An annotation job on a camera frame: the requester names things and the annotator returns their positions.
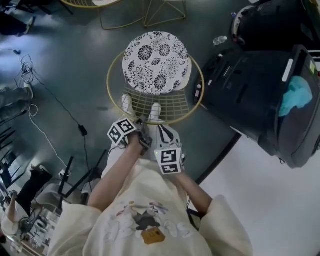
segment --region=sleeve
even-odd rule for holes
[[[1,220],[1,229],[2,232],[7,236],[14,236],[18,233],[19,230],[19,223],[13,223],[8,217],[6,212],[3,214]]]
[[[200,234],[207,241],[213,254],[221,256],[252,256],[249,236],[226,199],[215,197],[202,218]]]
[[[48,256],[81,256],[101,211],[80,204],[64,204],[53,233]]]

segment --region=jeans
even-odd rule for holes
[[[0,122],[19,116],[30,108],[31,95],[27,88],[0,90]]]
[[[31,178],[26,182],[16,198],[16,202],[22,206],[29,217],[33,199],[51,178],[52,175],[46,171],[31,170]]]
[[[16,36],[24,33],[27,25],[4,12],[0,12],[0,34],[4,36]]]

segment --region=white cable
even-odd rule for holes
[[[31,106],[35,106],[35,107],[36,107],[36,112],[35,112],[34,115],[31,114],[31,111],[30,111]],[[30,107],[29,107],[29,113],[30,113],[30,115],[34,118],[34,117],[38,114],[38,107],[37,107],[36,105],[34,105],[34,104],[31,104]]]
[[[54,146],[52,145],[51,141],[49,140],[48,136],[47,136],[47,135],[34,123],[34,121],[32,120],[30,111],[29,111],[29,117],[30,117],[31,122],[34,124],[34,126],[37,127],[38,130],[44,134],[44,136],[45,136],[46,139],[48,140],[51,148],[53,149],[56,157],[63,163],[63,165],[64,165],[65,167],[67,167],[66,163],[58,156],[58,153],[57,153],[57,151],[55,150]]]

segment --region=cartoon print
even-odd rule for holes
[[[164,228],[165,230],[167,230],[169,232],[169,234],[174,237],[177,238],[178,237],[178,230],[175,224],[173,224],[170,220],[167,220],[164,223]]]
[[[183,238],[190,238],[193,236],[193,232],[188,228],[188,225],[184,222],[180,222],[177,226],[179,231],[182,232]]]
[[[167,212],[169,212],[169,210],[167,208],[165,208],[162,203],[158,202],[156,204],[155,202],[151,202],[151,203],[149,203],[149,205],[150,205],[151,209],[157,214],[165,215]]]
[[[121,202],[116,206],[114,214],[110,217],[105,227],[105,242],[123,239],[130,236],[141,239],[145,244],[163,242],[166,233],[173,238],[184,239],[193,236],[193,230],[187,223],[178,225],[170,220],[162,220],[169,210],[158,202],[150,202],[148,205]]]
[[[148,227],[160,227],[160,224],[155,220],[155,213],[151,210],[146,210],[142,215],[136,212],[136,214],[132,214],[132,217],[138,225],[136,230],[146,231]]]

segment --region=white floor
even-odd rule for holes
[[[281,165],[242,137],[201,184],[224,195],[257,256],[316,256],[320,252],[320,152],[301,169]]]

